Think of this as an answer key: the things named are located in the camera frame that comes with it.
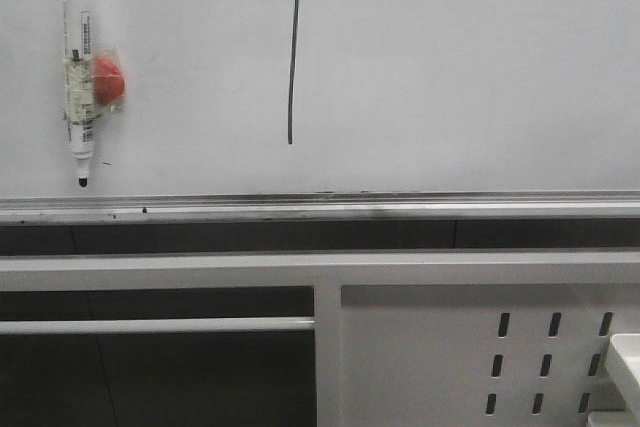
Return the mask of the red round magnet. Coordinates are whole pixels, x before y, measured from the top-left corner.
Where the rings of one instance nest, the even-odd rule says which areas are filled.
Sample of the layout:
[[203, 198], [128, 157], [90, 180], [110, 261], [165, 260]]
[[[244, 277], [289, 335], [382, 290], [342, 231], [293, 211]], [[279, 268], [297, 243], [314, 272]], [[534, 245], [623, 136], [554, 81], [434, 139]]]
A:
[[92, 67], [96, 104], [112, 113], [121, 113], [125, 108], [126, 78], [117, 50], [98, 50]]

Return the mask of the white dry-erase marker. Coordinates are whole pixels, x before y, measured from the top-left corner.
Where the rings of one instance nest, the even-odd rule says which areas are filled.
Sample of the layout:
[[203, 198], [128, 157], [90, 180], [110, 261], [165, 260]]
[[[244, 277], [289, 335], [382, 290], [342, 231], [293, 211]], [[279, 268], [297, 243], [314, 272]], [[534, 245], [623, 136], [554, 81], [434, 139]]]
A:
[[94, 122], [99, 116], [94, 93], [92, 0], [62, 0], [64, 120], [80, 187], [88, 186], [95, 151]]

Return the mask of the white whiteboard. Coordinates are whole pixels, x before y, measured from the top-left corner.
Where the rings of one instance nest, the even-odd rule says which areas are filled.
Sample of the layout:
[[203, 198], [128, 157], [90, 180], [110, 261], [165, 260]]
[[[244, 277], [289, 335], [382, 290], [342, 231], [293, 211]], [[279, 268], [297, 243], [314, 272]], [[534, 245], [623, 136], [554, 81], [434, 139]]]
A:
[[639, 186], [639, 0], [93, 0], [86, 187], [61, 10], [1, 0], [3, 198]]

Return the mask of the aluminium whiteboard tray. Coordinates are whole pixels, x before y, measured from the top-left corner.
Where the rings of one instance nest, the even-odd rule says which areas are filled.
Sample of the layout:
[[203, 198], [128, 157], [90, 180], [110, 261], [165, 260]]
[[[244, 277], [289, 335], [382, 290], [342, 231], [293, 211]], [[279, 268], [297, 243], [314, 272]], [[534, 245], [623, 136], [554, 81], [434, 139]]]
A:
[[4, 199], [4, 226], [636, 218], [636, 191], [261, 194]]

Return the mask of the white plastic bin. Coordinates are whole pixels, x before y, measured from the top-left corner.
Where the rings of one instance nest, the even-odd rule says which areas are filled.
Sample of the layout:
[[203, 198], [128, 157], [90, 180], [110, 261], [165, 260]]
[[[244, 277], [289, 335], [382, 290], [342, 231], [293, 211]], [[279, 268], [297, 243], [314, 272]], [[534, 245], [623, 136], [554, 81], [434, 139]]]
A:
[[621, 394], [623, 411], [593, 411], [587, 426], [639, 425], [639, 334], [614, 334], [610, 338], [605, 368]]

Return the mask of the white metal stand frame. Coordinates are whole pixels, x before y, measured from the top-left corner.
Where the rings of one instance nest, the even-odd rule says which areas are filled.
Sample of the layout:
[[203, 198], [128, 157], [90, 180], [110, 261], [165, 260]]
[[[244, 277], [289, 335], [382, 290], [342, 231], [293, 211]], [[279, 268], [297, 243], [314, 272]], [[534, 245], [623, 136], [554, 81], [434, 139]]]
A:
[[583, 426], [639, 253], [8, 258], [5, 426]]

